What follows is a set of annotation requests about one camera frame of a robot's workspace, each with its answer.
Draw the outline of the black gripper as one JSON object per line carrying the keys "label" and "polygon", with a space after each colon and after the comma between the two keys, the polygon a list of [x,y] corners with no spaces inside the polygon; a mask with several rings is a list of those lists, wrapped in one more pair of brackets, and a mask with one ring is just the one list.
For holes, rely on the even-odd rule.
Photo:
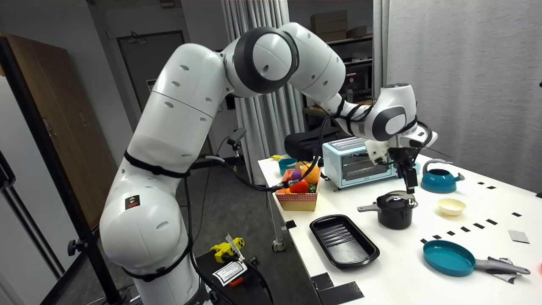
{"label": "black gripper", "polygon": [[414,165],[418,150],[416,148],[389,148],[387,155],[394,168],[401,170],[406,194],[413,194],[413,190],[418,187],[418,175],[416,175],[416,165]]}

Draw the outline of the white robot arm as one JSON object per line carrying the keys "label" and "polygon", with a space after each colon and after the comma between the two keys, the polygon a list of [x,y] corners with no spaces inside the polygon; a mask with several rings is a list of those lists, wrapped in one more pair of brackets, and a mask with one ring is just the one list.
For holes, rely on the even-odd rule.
{"label": "white robot arm", "polygon": [[104,256],[128,275],[143,305],[209,305],[176,190],[199,156],[225,97],[250,99],[286,85],[362,138],[372,163],[391,163],[411,194],[413,162],[436,141],[416,116],[413,87],[387,85],[370,106],[345,101],[345,65],[306,28],[287,23],[243,33],[225,50],[186,43],[157,77],[99,217]]}

